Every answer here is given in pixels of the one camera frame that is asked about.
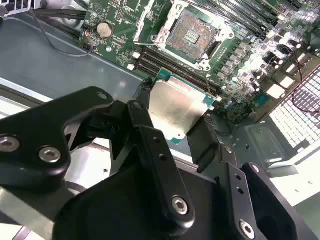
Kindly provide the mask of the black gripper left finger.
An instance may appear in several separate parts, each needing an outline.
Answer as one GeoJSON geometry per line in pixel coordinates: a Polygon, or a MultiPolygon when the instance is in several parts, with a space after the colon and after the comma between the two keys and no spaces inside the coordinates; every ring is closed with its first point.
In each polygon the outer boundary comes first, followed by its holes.
{"type": "Polygon", "coordinates": [[[41,236],[53,237],[58,214],[83,193],[73,196],[65,184],[71,152],[93,138],[111,140],[119,163],[112,176],[133,165],[142,168],[169,235],[179,237],[193,226],[192,200],[147,108],[137,100],[113,100],[97,87],[1,120],[1,212],[41,236]]]}

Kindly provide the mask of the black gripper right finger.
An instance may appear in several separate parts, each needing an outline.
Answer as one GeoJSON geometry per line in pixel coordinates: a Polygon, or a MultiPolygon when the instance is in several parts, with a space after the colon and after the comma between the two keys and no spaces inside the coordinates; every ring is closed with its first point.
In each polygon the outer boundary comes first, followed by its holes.
{"type": "Polygon", "coordinates": [[[232,148],[219,141],[205,113],[188,132],[197,173],[196,224],[202,240],[310,240],[312,230],[253,162],[237,163],[232,148]]]}

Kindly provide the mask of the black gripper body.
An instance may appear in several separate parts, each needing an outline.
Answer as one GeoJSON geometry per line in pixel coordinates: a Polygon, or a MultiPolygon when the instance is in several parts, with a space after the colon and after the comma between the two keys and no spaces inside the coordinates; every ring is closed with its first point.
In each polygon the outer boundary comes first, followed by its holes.
{"type": "MultiPolygon", "coordinates": [[[[195,209],[195,222],[182,240],[238,240],[218,185],[186,170],[180,175],[195,209]]],[[[132,165],[71,199],[55,220],[55,240],[170,240],[158,199],[142,168],[132,165]]]]}

